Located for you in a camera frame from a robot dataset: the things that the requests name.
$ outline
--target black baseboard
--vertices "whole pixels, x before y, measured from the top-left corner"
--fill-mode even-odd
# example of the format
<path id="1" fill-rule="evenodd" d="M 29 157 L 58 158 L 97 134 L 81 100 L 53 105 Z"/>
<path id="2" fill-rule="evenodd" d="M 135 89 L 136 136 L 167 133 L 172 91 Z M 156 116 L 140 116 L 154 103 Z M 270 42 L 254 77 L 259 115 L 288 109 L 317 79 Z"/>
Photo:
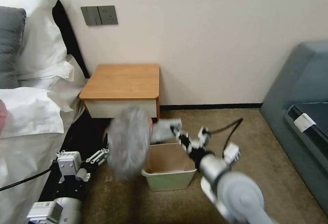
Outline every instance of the black baseboard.
<path id="1" fill-rule="evenodd" d="M 250 103 L 250 104 L 161 105 L 161 110 L 261 108 L 262 104 L 263 103 Z"/>

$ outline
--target floor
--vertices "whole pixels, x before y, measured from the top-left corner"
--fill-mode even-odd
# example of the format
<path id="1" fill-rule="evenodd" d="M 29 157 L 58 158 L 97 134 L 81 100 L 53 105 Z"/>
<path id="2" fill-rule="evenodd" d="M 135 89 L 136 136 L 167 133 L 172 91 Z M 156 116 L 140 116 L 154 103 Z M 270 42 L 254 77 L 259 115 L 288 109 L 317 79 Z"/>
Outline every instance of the floor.
<path id="1" fill-rule="evenodd" d="M 267 213 L 280 224 L 323 224 L 328 219 L 297 174 L 258 109 L 164 111 L 162 118 L 182 118 L 183 129 L 196 136 L 199 128 L 220 128 L 240 117 L 243 123 L 231 141 L 241 149 L 233 170 L 250 176 L 261 188 Z M 228 131 L 212 137 L 209 148 L 220 155 Z M 93 223 L 225 223 L 194 175 L 185 190 L 151 192 L 146 179 L 123 182 L 107 165 L 92 176 L 82 224 Z"/>

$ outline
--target fluffy gray pompom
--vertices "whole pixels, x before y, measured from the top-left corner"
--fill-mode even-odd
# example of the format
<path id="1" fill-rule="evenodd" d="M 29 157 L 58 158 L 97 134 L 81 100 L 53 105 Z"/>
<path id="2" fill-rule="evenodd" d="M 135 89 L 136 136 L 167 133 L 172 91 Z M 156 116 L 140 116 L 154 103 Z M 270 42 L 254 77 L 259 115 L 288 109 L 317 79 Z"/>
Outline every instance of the fluffy gray pompom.
<path id="1" fill-rule="evenodd" d="M 144 110 L 129 107 L 106 128 L 110 152 L 107 162 L 116 178 L 129 179 L 140 174 L 148 156 L 151 124 Z"/>

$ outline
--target beige plastic bin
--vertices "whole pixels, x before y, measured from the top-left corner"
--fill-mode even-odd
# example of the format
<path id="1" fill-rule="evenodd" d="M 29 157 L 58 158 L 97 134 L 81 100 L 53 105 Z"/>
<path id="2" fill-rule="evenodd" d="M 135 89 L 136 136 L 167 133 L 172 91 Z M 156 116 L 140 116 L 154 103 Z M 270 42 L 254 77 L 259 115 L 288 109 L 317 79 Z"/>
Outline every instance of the beige plastic bin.
<path id="1" fill-rule="evenodd" d="M 177 143 L 151 145 L 141 174 L 152 191 L 178 190 L 188 187 L 196 172 L 194 162 Z"/>

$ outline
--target white bed sheet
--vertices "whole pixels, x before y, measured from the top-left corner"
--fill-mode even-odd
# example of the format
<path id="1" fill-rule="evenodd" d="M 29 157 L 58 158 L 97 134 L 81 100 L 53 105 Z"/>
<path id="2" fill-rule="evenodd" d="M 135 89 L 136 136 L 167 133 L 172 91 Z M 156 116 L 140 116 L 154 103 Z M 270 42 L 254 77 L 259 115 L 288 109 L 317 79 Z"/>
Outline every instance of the white bed sheet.
<path id="1" fill-rule="evenodd" d="M 71 124 L 82 114 L 83 107 L 78 95 L 86 84 L 86 79 L 72 56 L 67 60 L 74 66 L 73 81 L 60 77 L 52 79 L 21 81 L 25 87 L 36 87 L 57 92 L 66 100 L 73 111 L 60 116 L 64 133 L 45 133 L 0 139 L 0 187 L 12 184 L 46 170 L 50 161 L 56 158 Z M 26 224 L 26 215 L 32 204 L 38 201 L 45 182 L 45 174 L 32 181 L 0 192 L 0 224 Z"/>

